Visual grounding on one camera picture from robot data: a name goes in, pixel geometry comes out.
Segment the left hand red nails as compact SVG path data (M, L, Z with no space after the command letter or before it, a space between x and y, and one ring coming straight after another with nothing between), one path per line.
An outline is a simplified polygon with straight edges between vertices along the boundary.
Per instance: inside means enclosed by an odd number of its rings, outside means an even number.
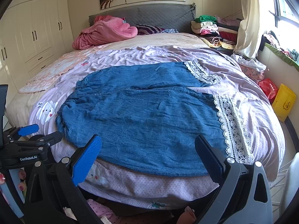
M20 191L25 191L27 186L26 183L24 182L24 180L26 179L26 172L20 168L19 172L18 172L18 176L20 178L20 183L18 184L18 188ZM6 177L3 173L0 173L0 185L3 185L6 183Z

